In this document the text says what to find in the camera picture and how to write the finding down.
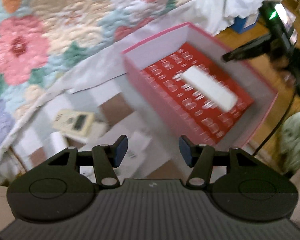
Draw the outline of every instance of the black circular plate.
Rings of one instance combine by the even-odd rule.
[[[33,169],[16,179],[7,191],[8,203],[16,217],[45,222],[81,212],[94,196],[94,186],[88,178],[62,166]]]
[[[259,167],[241,167],[222,176],[212,185],[211,196],[228,214],[256,222],[289,216],[298,201],[287,178]]]

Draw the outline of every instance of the wooden floor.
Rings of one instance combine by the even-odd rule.
[[[297,46],[300,48],[300,18],[298,14],[294,11],[297,7],[297,4],[293,0],[284,0],[283,4],[296,16],[297,19],[295,21],[295,28],[298,31],[298,43]],[[247,41],[253,40],[263,34],[267,33],[268,29],[265,28],[260,23],[252,28],[249,31],[246,31],[243,34],[237,34],[232,31],[230,28],[222,31],[217,37],[225,43],[227,46],[231,48],[237,48],[245,44]],[[255,58],[250,61],[251,65],[256,68],[261,74],[268,79],[274,88],[279,91],[278,98],[271,109],[266,121],[263,125],[258,129],[254,136],[254,140],[258,143],[261,143],[267,135],[271,132],[271,130],[277,125],[278,121],[282,117],[283,113],[286,111],[288,104],[290,102],[292,96],[292,89],[288,89],[285,87],[278,74],[271,69],[269,60],[267,56],[263,55],[261,57]],[[300,98],[297,97],[292,105],[291,111],[288,116],[300,111]],[[279,153],[279,141],[280,141],[280,129],[275,133],[275,135],[268,141],[268,143],[264,146],[264,149],[271,154],[273,159],[277,162],[280,161]]]

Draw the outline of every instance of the white paper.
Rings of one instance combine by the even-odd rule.
[[[116,173],[121,184],[123,183],[124,179],[131,178],[137,169],[143,164],[146,159],[146,154],[143,150],[146,149],[151,141],[151,137],[144,135],[140,131],[135,131],[132,136],[129,136],[130,132],[127,131],[126,128],[121,125],[116,125],[105,135],[104,138],[101,139],[100,142],[98,142],[97,145],[102,143],[112,144],[118,139],[120,136],[119,134],[122,133],[128,137],[128,150],[120,166],[114,169],[114,172]],[[96,182],[93,167],[81,166],[80,173],[85,175],[92,182]]]
[[[53,132],[52,134],[50,134],[50,141],[53,150],[53,153],[51,153],[52,155],[61,152],[69,146],[64,135],[61,132]]]
[[[245,25],[243,26],[243,28],[249,27],[250,25],[254,24],[257,21],[258,15],[259,15],[259,11],[257,13],[251,14],[247,18],[247,21],[246,21]]]

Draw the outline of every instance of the white label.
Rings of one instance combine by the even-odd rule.
[[[257,21],[259,11],[255,14],[251,14],[248,16],[246,24],[243,26],[243,28],[249,27],[250,25],[254,24]]]

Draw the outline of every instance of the green led light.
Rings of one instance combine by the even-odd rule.
[[[271,14],[271,17],[269,18],[269,20],[271,20],[272,18],[276,17],[277,16],[277,12],[274,11],[272,14]]]

